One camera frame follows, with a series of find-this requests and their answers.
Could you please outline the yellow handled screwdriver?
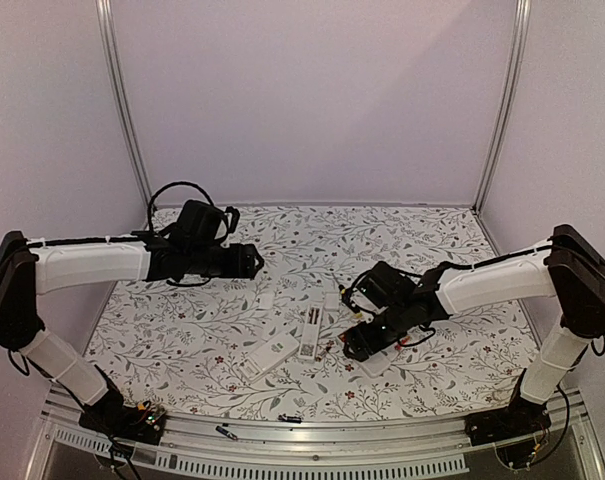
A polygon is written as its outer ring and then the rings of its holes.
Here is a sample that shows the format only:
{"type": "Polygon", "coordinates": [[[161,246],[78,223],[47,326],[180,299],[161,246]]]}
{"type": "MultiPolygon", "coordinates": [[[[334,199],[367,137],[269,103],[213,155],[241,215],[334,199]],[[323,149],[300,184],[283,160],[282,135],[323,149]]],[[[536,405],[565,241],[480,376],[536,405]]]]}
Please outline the yellow handled screwdriver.
{"type": "Polygon", "coordinates": [[[355,318],[362,317],[362,309],[353,301],[352,296],[355,287],[358,285],[364,273],[359,274],[350,285],[346,286],[342,280],[339,280],[336,275],[333,275],[334,283],[338,287],[340,302],[346,306],[355,318]]]}

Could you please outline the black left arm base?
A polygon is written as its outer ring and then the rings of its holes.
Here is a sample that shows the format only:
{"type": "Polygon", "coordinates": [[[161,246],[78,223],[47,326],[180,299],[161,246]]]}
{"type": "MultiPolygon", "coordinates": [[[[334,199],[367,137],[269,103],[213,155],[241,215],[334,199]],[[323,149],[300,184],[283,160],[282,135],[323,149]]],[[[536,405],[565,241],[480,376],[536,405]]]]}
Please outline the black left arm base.
{"type": "Polygon", "coordinates": [[[166,423],[166,409],[151,401],[127,405],[118,396],[105,396],[83,406],[79,426],[116,439],[158,445],[166,423]]]}

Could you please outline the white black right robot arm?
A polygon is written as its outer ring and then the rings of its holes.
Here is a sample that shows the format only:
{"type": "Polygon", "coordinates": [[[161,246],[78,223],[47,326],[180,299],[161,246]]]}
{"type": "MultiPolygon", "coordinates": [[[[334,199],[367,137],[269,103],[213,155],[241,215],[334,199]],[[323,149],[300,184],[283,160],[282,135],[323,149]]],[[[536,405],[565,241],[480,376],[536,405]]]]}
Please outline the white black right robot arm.
{"type": "Polygon", "coordinates": [[[342,335],[345,356],[359,362],[401,342],[413,328],[527,298],[556,298],[560,319],[500,412],[499,427],[509,436],[536,422],[589,342],[605,336],[605,259],[570,225],[557,226],[525,250],[471,265],[443,262],[421,275],[380,261],[342,292],[352,310],[358,308],[351,299],[355,291],[376,308],[370,321],[342,335]]]}

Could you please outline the white air conditioner remote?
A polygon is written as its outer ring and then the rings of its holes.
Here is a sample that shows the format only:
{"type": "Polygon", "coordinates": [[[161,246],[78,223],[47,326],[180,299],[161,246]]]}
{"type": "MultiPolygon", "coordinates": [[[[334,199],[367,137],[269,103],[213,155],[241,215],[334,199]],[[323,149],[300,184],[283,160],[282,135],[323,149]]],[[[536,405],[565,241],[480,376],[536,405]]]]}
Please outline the white air conditioner remote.
{"type": "Polygon", "coordinates": [[[293,335],[281,332],[247,354],[237,370],[246,382],[256,382],[295,354],[299,345],[293,335]]]}

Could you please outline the white remote control with batteries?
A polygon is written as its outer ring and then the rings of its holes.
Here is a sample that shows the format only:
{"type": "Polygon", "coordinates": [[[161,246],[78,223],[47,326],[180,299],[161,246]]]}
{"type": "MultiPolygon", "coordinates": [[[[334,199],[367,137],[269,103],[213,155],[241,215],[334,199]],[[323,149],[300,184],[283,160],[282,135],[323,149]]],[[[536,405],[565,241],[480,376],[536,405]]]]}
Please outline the white remote control with batteries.
{"type": "Polygon", "coordinates": [[[316,359],[322,317],[323,307],[320,304],[308,306],[303,318],[298,350],[298,358],[303,361],[314,362],[316,359]]]}

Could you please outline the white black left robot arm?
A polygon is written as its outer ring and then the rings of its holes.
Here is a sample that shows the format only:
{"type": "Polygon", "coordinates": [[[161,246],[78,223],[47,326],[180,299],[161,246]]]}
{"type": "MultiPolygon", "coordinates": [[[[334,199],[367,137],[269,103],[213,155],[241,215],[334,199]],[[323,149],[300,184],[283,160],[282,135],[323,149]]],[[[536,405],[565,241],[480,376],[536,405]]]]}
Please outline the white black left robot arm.
{"type": "Polygon", "coordinates": [[[110,434],[130,426],[130,412],[117,386],[77,350],[76,335],[56,332],[62,316],[47,321],[54,307],[94,326],[109,288],[122,281],[165,282],[198,288],[213,279],[253,279],[264,266],[256,245],[233,243],[239,211],[219,207],[200,185],[177,181],[160,188],[191,188],[201,199],[186,201],[175,220],[155,221],[149,202],[143,229],[116,236],[34,239],[19,230],[0,241],[0,347],[35,367],[69,392],[110,434]]]}

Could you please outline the small white battery cover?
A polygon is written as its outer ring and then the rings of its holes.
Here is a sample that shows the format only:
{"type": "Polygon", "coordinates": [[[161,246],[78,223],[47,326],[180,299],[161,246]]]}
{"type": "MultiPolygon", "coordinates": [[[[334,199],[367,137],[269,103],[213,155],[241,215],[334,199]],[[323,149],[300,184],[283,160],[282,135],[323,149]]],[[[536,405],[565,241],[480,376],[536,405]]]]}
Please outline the small white battery cover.
{"type": "Polygon", "coordinates": [[[340,294],[328,292],[324,297],[324,308],[328,311],[336,311],[340,305],[340,294]]]}

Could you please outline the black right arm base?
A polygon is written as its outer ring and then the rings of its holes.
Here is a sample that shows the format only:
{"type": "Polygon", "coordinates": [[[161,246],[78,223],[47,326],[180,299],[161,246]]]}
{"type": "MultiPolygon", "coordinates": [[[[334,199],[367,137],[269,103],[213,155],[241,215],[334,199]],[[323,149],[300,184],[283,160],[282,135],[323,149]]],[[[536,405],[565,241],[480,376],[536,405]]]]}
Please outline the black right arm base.
{"type": "Polygon", "coordinates": [[[546,405],[516,399],[506,407],[469,414],[464,432],[473,446],[541,432],[551,426],[546,405]]]}

